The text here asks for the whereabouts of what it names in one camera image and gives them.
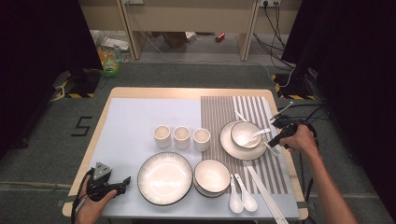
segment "gray carpet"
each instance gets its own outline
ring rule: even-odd
[[[270,75],[281,73],[274,67],[269,67],[269,70]],[[31,133],[29,147],[9,150],[0,160],[1,224],[69,222],[62,215],[62,202],[68,192],[67,186],[73,183],[106,98],[114,87],[268,89],[273,92],[278,107],[285,106],[290,101],[276,97],[274,84],[265,69],[258,65],[123,63],[117,77],[100,80],[92,98],[64,98],[52,103]],[[294,117],[307,117],[322,104],[320,100],[294,102],[297,105],[313,104],[287,110],[287,114]],[[81,123],[91,128],[86,136],[71,136],[73,133],[84,133],[84,130],[76,129],[80,117],[92,117]],[[318,131],[323,159],[360,223],[393,223],[361,167],[349,158],[332,122],[332,116],[323,107],[313,115],[315,117],[320,117],[312,124]],[[295,153],[292,157],[302,180],[299,155]],[[310,172],[304,158],[302,162],[306,188]],[[4,182],[45,184],[31,187]],[[62,189],[53,189],[48,184],[65,186]],[[323,223],[315,185],[312,193],[310,215],[317,223]],[[112,220],[112,223],[131,222]],[[100,223],[106,223],[106,219],[101,219]]]

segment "small white cup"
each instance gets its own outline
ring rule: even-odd
[[[177,148],[186,149],[190,146],[190,130],[187,127],[176,127],[174,129],[173,136]]]
[[[194,148],[198,151],[206,151],[210,147],[210,132],[207,129],[197,129],[192,136]]]
[[[154,129],[154,138],[157,147],[166,148],[172,144],[171,130],[166,125],[160,125]]]

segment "power outlet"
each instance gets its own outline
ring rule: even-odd
[[[268,2],[267,7],[275,7],[280,5],[280,0],[261,0],[260,1],[260,7],[264,7],[264,1]]]

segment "white chopstick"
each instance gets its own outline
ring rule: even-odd
[[[253,180],[256,183],[257,188],[259,188],[259,191],[262,194],[262,197],[264,198],[265,202],[267,203],[271,214],[274,216],[276,223],[278,224],[289,223],[283,216],[282,212],[280,212],[279,208],[277,207],[270,193],[268,192],[268,190],[265,188],[264,184],[260,180],[256,171],[253,169],[251,161],[244,161],[244,165],[247,167],[251,176],[253,177]]]
[[[235,114],[244,122],[248,122],[241,114],[238,113],[238,111],[235,111]]]

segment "wooden table edge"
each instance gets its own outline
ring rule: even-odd
[[[197,99],[200,96],[235,96],[235,92],[238,91],[238,96],[263,96],[267,99],[271,112],[275,114],[276,104],[273,94],[268,90],[258,90],[258,89],[201,89],[201,88],[141,88],[141,87],[116,87],[109,94],[106,105],[103,109],[101,117],[96,125],[95,131],[92,135],[90,144],[88,145],[87,151],[82,159],[81,165],[79,166],[78,173],[73,182],[72,188],[70,189],[68,196],[77,195],[79,184],[82,178],[90,169],[89,164],[91,162],[91,157],[96,148],[97,139],[99,139],[100,133],[105,124],[107,117],[107,112],[110,107],[112,98],[148,98],[148,99],[168,99],[168,98],[178,98],[178,99]],[[288,167],[290,174],[290,182],[293,187],[294,196],[296,197],[296,202],[303,202],[304,195],[300,186],[300,182],[294,168],[294,163],[291,158],[290,153],[287,150],[283,150],[283,155]],[[66,217],[71,216],[72,203],[65,203],[63,207],[63,214]],[[307,208],[299,208],[300,217],[298,220],[304,220],[308,217]]]

